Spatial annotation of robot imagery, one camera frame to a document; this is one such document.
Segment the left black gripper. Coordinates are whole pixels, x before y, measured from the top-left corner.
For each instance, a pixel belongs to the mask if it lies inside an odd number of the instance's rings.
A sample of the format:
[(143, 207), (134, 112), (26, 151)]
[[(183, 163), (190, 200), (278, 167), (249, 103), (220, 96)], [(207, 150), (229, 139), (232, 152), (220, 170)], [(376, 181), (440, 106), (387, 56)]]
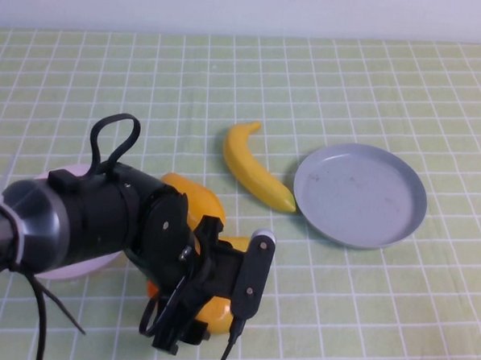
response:
[(194, 230), (194, 252), (185, 282), (177, 286), (168, 301), (165, 321), (155, 334), (153, 347), (177, 353), (178, 342), (201, 344), (210, 334), (230, 332), (234, 321), (231, 308), (236, 279), (246, 253), (245, 237), (222, 237), (219, 217), (204, 216)]

